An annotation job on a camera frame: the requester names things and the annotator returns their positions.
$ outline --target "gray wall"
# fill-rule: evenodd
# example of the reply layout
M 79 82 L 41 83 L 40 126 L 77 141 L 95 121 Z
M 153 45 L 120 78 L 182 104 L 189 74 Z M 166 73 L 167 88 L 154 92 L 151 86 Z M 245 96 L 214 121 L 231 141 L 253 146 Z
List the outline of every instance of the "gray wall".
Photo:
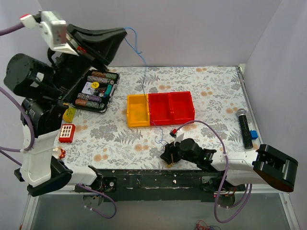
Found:
M 131 26 L 151 66 L 246 63 L 281 0 L 39 0 L 76 26 Z M 128 39 L 133 41 L 129 32 Z M 113 66 L 142 66 L 123 43 Z
M 307 229 L 307 1 L 283 0 L 247 62 L 249 99 L 265 143 L 299 162 L 291 202 Z
M 1 0 L 0 1 L 0 29 L 7 28 L 19 22 L 19 17 L 25 13 L 36 13 L 40 9 L 37 1 Z M 22 29 L 13 34 L 0 37 L 0 86 L 3 84 L 6 66 L 16 53 L 24 52 L 35 58 L 46 61 L 46 45 L 37 30 Z M 15 96 L 18 102 L 21 97 Z M 23 132 L 20 113 L 10 101 L 0 94 L 0 146 L 21 148 Z M 11 153 L 13 157 L 22 160 L 21 153 Z M 18 165 L 0 154 L 0 229 L 19 229 L 27 201 L 25 183 L 19 182 L 13 175 Z

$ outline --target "red toy block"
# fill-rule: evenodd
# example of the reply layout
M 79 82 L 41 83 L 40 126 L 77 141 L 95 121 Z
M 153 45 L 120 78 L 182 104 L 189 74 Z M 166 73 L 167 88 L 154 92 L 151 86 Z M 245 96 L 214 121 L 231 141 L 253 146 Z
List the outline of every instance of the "red toy block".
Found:
M 59 142 L 61 143 L 72 143 L 73 135 L 75 133 L 76 126 L 73 124 L 62 125 L 61 132 L 59 135 Z
M 59 159 L 63 159 L 65 157 L 66 151 L 63 149 L 60 149 L 60 151 L 61 151 L 61 154 L 59 155 Z

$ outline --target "white label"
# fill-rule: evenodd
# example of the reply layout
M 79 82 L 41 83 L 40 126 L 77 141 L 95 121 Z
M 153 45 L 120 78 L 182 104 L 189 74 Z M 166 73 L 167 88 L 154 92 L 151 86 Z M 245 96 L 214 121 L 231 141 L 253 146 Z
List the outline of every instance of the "white label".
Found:
M 95 89 L 92 88 L 92 83 L 87 82 L 85 86 L 83 87 L 82 93 L 93 95 L 94 92 L 95 92 Z
M 114 90 L 117 88 L 117 84 L 113 85 L 112 89 L 111 89 L 111 93 L 110 93 L 110 97 L 113 97 L 113 92 Z
M 38 81 L 40 81 L 40 82 L 42 82 L 43 81 L 43 79 L 44 79 L 44 74 L 43 73 L 40 73 L 40 72 L 38 72 L 37 74 L 36 74 L 36 80 L 38 80 Z M 37 87 L 38 86 L 38 84 L 36 83 L 36 82 L 33 82 L 30 86 L 32 86 L 32 87 Z

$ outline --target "blue block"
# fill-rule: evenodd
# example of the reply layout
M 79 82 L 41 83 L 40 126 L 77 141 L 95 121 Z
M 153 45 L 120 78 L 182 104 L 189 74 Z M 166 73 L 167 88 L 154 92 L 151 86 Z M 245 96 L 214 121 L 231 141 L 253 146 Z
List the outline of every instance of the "blue block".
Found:
M 112 85 L 108 85 L 104 97 L 108 97 L 111 93 Z
M 256 140 L 258 138 L 258 134 L 256 130 L 251 130 L 250 135 L 251 135 L 252 140 Z

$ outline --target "plastic storage bin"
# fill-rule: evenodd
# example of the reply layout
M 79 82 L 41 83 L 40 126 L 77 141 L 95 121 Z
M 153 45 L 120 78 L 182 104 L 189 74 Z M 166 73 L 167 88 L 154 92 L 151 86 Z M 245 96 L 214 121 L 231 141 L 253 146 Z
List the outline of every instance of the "plastic storage bin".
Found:
M 181 125 L 195 119 L 195 109 L 190 91 L 170 92 L 169 95 L 173 107 L 173 125 Z
M 150 125 L 168 126 L 172 124 L 172 113 L 169 93 L 148 94 Z
M 148 94 L 127 96 L 127 121 L 128 127 L 150 126 Z

